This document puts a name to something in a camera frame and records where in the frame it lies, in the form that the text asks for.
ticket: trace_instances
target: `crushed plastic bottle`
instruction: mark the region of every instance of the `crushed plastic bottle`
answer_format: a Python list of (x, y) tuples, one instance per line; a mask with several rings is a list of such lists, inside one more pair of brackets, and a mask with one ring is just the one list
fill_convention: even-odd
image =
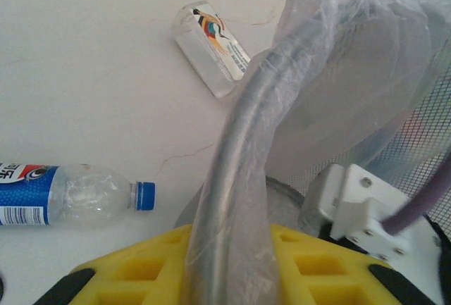
[(98, 166), (0, 163), (0, 225), (104, 226), (154, 200), (154, 183)]

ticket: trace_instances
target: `plastic bottle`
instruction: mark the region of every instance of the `plastic bottle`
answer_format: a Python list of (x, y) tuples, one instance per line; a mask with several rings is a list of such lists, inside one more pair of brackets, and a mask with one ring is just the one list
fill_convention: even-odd
[(97, 166), (0, 163), (0, 225), (103, 226), (154, 200), (154, 183)]

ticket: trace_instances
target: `purple cable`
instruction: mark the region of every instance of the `purple cable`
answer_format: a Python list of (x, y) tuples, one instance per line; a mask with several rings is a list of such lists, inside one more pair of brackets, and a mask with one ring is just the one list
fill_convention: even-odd
[(389, 235), (397, 235), (415, 223), (451, 188), (451, 152), (445, 157), (434, 176), (397, 213), (384, 219), (382, 226)]

